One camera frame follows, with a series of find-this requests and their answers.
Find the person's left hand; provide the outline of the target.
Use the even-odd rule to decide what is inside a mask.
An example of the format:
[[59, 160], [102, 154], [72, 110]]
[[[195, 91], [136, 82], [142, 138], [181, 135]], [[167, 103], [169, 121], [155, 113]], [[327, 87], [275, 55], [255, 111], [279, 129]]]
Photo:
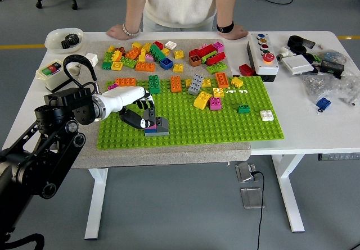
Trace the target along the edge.
[[227, 40], [238, 40], [244, 38], [248, 35], [248, 31], [243, 28], [243, 26], [234, 24], [234, 27], [229, 33], [219, 33], [224, 39]]

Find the person's right hand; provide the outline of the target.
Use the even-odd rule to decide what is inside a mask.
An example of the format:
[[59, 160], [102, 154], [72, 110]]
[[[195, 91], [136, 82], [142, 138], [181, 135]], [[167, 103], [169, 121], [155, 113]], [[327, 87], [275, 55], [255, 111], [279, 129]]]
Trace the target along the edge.
[[130, 30], [126, 27], [125, 24], [117, 24], [111, 27], [107, 32], [106, 35], [115, 38], [117, 40], [129, 40], [132, 38], [137, 37], [140, 34], [140, 28], [135, 30]]

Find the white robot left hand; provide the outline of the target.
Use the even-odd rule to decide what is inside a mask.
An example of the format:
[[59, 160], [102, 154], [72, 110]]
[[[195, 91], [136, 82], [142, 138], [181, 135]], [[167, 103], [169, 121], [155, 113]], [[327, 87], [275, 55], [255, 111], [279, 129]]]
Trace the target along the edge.
[[101, 105], [101, 120], [106, 119], [111, 112], [118, 112], [123, 122], [136, 129], [145, 129], [155, 125], [153, 121], [146, 120], [127, 109], [127, 105], [132, 103], [138, 103], [138, 107], [144, 110], [148, 108], [148, 104], [154, 107], [152, 95], [144, 87], [116, 87], [96, 97]]

